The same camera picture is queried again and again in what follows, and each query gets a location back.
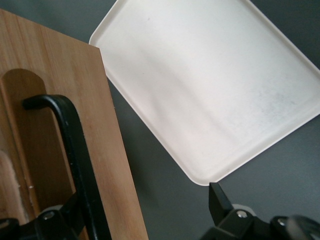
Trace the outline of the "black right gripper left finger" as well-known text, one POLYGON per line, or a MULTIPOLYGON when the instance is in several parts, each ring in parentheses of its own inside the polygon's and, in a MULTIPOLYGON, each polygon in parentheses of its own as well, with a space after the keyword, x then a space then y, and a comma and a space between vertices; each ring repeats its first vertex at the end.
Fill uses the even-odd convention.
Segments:
POLYGON ((78 240, 85 228, 76 194, 62 206, 50 207, 26 224, 16 218, 0 220, 2 240, 78 240))

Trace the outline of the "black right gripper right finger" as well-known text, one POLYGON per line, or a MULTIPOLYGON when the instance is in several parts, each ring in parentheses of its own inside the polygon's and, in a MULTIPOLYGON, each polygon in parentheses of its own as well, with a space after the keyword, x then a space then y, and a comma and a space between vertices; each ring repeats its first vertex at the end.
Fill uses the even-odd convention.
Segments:
POLYGON ((318 240, 320 223, 302 215, 275 216, 270 222, 247 206, 232 204, 221 185, 208 187, 208 207, 214 226, 203 240, 318 240))

